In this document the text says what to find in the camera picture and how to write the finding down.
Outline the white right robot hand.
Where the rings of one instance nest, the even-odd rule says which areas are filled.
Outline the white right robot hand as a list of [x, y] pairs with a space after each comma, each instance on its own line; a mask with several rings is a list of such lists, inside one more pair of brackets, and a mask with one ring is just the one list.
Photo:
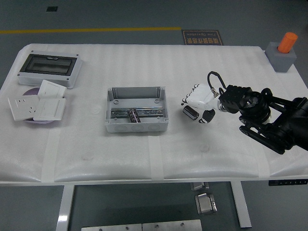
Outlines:
[[219, 93], [207, 84], [196, 84], [191, 92], [182, 99], [183, 113], [192, 120], [199, 118], [199, 112], [203, 111], [199, 123], [209, 123], [214, 118], [216, 111], [221, 110], [218, 100]]

